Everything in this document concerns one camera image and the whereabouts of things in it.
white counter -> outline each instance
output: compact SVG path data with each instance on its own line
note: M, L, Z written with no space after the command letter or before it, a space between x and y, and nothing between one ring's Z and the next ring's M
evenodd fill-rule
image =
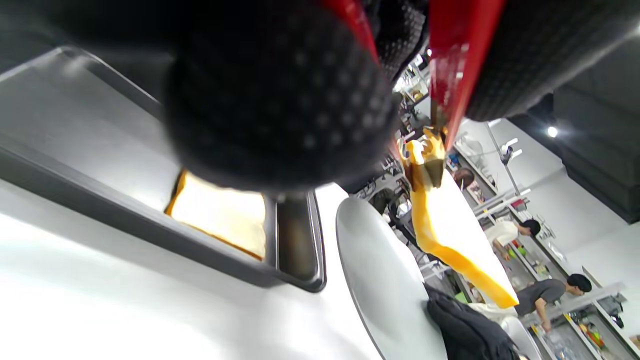
M317 193L328 282L264 289L0 181L0 357L380 359Z

person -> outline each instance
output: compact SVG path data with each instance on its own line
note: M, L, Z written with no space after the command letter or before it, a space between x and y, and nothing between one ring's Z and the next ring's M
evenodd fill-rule
M551 331L551 321L547 317L547 304L558 301L564 293L582 296L591 291L591 281L582 274L571 274L565 281L547 279L534 282L532 285L518 291L518 305L501 309L495 304L473 303L469 306L489 320L500 322L506 316L521 317L534 311L542 320L542 328Z
M457 169L451 175L453 176L453 180L456 182L456 185L458 185L458 188L462 190L466 189L469 184L476 180L476 176L473 171L465 167Z
M540 232L540 223L534 219L528 219L522 225L510 221L497 222L484 232L486 239L493 245L503 259L511 260L506 246L518 238L518 234L536 236Z

man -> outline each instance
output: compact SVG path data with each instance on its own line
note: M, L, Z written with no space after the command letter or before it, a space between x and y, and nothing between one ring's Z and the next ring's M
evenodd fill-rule
M571 274L566 281L547 279L534 282L532 285L518 291L518 305L501 309L495 304L469 304L478 313L489 320L500 322L505 316L524 316L537 312L542 319L542 328L551 331L551 321L547 317L547 304L558 301L564 293L582 296L591 291L591 281L582 274Z
M518 238L518 234L536 236L540 232L540 223L537 220L529 219L518 225L510 221L497 222L484 232L486 239L493 245L503 259L511 260L509 250L506 248L509 243Z

white shirt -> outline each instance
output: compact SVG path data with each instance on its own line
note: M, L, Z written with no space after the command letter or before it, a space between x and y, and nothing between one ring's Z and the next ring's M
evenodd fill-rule
M500 245L505 246L518 238L518 228L510 221L502 221L487 229L484 235L490 243L497 240Z

black bag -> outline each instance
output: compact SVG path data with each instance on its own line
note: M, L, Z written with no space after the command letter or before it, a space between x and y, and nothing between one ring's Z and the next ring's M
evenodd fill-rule
M425 284L426 312L440 327L449 360L519 360L502 327L451 296Z

